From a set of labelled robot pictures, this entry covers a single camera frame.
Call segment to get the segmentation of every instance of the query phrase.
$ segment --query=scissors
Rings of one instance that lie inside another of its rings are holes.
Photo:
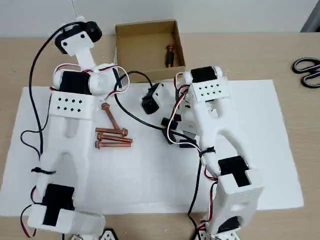
[[[312,63],[313,65],[307,66],[305,68],[297,68],[297,65],[300,63]],[[310,89],[317,89],[320,88],[320,83],[318,84],[311,84],[308,81],[310,79],[314,79],[318,76],[320,76],[320,60],[313,57],[302,57],[296,60],[291,67],[292,71],[296,74],[304,74],[304,73],[310,73],[308,75],[305,75],[301,78],[301,84]]]

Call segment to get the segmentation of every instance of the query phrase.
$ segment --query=copper screw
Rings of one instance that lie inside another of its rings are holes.
[[[131,143],[129,142],[101,142],[101,141],[96,141],[94,143],[96,149],[100,148],[107,148],[107,147],[113,147],[113,148],[129,148],[131,147]]]
[[[132,138],[125,138],[125,137],[120,137],[120,136],[111,136],[111,135],[106,135],[103,134],[102,132],[98,132],[96,139],[99,141],[102,140],[111,140],[111,141],[117,141],[117,142],[123,142],[123,143],[132,143],[133,139]]]
[[[110,105],[108,103],[102,103],[101,105],[101,109],[105,111],[105,113],[108,115],[113,127],[117,130],[121,130],[118,123],[116,122],[114,116],[112,115],[111,111],[110,111]]]
[[[118,129],[111,129],[111,128],[96,127],[95,132],[96,133],[106,133],[106,134],[119,134],[122,137],[128,136],[128,129],[126,129],[126,128],[122,128],[122,129],[118,130]]]

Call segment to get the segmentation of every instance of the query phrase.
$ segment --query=bolt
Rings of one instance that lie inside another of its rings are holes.
[[[111,129],[111,128],[96,127],[95,132],[96,133],[106,133],[106,134],[119,134],[122,137],[128,136],[128,129],[126,129],[126,128],[122,128],[121,130],[118,130],[118,129]]]
[[[96,149],[100,148],[129,148],[131,147],[131,143],[129,142],[101,142],[101,141],[96,141],[94,143]]]
[[[105,111],[105,113],[108,115],[113,127],[117,130],[121,130],[118,123],[116,122],[114,116],[112,115],[111,111],[110,111],[110,105],[108,103],[102,103],[101,105],[101,109]]]
[[[111,140],[111,141],[117,141],[117,142],[123,142],[123,143],[132,143],[133,139],[132,138],[125,138],[125,137],[120,137],[120,136],[111,136],[111,135],[106,135],[103,134],[102,132],[98,132],[96,139],[99,141],[102,140]]]

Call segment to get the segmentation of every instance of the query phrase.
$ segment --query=table surface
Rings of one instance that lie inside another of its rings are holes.
[[[44,41],[44,38],[0,38],[1,173],[5,169],[22,87],[28,84],[31,63]],[[188,69],[218,65],[230,80],[274,81],[301,182],[304,207],[259,211],[251,224],[239,231],[240,238],[320,238],[320,89],[304,88],[300,84],[301,76],[291,71],[292,62],[299,57],[320,58],[320,34],[182,34],[181,41]],[[104,36],[92,49],[95,61],[112,62],[115,45],[114,36]],[[50,44],[35,68],[33,84],[51,86],[53,69],[60,63],[76,63],[76,59],[61,55]],[[112,215],[106,216],[106,224],[115,229],[120,240],[188,240],[193,231],[186,214]],[[39,231],[36,238],[60,239],[61,235]],[[0,217],[0,240],[4,239],[26,239],[18,217]]]

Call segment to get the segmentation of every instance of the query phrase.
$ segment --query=cardboard box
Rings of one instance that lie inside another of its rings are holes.
[[[118,65],[145,73],[152,82],[173,79],[186,68],[176,20],[119,24],[115,26]],[[174,44],[173,67],[166,67],[167,45]],[[133,83],[146,82],[132,74]]]

